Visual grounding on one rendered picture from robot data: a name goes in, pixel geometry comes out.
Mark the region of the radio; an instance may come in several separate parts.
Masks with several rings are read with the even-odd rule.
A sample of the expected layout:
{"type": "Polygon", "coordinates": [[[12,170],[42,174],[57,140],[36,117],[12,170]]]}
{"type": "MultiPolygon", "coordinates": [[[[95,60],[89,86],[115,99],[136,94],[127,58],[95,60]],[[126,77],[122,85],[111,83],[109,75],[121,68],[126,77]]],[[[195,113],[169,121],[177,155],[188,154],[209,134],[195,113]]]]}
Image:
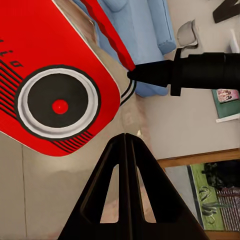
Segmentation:
{"type": "MultiPolygon", "coordinates": [[[[80,1],[122,66],[134,71],[97,0],[80,1]]],[[[85,35],[54,0],[0,0],[0,131],[5,135],[44,155],[69,155],[114,119],[136,84],[130,80],[121,95],[85,35]]]]}

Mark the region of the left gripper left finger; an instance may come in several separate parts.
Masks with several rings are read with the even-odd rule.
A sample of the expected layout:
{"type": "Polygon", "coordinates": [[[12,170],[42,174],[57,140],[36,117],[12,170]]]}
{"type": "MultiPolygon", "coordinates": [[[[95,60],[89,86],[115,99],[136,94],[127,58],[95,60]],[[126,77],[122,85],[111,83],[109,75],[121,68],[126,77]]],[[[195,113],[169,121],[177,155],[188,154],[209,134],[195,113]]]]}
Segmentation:
{"type": "Polygon", "coordinates": [[[125,133],[109,140],[58,240],[133,240],[125,133]],[[100,223],[114,166],[119,164],[118,222],[100,223]]]}

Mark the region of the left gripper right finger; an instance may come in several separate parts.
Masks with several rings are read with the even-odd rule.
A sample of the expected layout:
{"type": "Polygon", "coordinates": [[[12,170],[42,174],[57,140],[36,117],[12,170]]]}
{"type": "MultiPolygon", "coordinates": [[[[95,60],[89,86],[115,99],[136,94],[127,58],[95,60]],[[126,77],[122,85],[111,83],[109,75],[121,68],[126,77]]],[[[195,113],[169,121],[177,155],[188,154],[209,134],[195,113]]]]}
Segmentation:
{"type": "Polygon", "coordinates": [[[133,240],[210,240],[144,141],[125,136],[133,240]],[[156,223],[145,220],[137,167],[156,223]]]}

